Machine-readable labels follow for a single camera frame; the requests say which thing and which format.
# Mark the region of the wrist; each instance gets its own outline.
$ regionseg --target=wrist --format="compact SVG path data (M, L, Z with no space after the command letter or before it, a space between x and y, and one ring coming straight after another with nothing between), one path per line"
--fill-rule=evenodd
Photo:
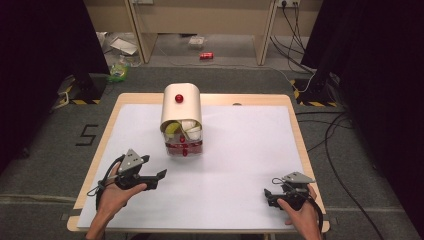
M88 229L85 238L87 240L98 240L102 239L104 232L106 230L106 226L110 220L112 220L113 216L103 213L97 212L93 221L91 222L90 229Z
M305 240L322 240L322 235L318 232L317 234L305 237Z

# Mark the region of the red sphere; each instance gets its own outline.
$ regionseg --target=red sphere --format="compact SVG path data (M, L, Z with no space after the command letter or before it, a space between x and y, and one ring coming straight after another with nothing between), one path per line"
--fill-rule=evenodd
M175 96L175 101L176 101L177 103L182 103L182 102L184 101L184 97L183 97L183 95L181 95L181 94L177 94L177 95Z

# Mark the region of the electrical outlet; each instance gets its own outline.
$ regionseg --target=electrical outlet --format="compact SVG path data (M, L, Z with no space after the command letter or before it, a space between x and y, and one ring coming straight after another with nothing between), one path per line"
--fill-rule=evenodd
M286 1L286 8L294 8L296 7L296 4L297 7L300 5L300 0L278 0L277 6L283 7L283 1Z

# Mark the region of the human hand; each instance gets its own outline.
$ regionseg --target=human hand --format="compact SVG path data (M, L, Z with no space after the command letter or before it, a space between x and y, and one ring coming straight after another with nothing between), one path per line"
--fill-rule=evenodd
M119 166L120 164L117 164L109 176L115 176ZM86 239L101 239L107 224L113 219L115 214L127 204L131 197L147 188L147 184L142 183L133 188L122 190L114 182L115 178L106 181L106 187L100 198L96 216L91 222L90 229L86 234Z
M308 184L309 194L315 200L317 194L314 188ZM307 240L321 239L321 232L317 224L317 214L314 206L309 201L305 201L299 211L294 210L283 199L277 200L278 204L287 212L290 219L285 222L286 225L291 225L296 228L300 235Z

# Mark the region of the printed number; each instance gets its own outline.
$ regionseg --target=printed number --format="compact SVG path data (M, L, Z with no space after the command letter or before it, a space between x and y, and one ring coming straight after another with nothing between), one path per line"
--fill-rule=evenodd
M87 131L87 128L89 128L89 127L98 127L98 126L99 125L95 125L95 124L85 125L84 130L82 130L80 137L88 137L91 140L90 140L89 143L77 143L77 144L75 144L75 146L91 146L93 144L94 139L96 138L96 135L85 134L85 131Z

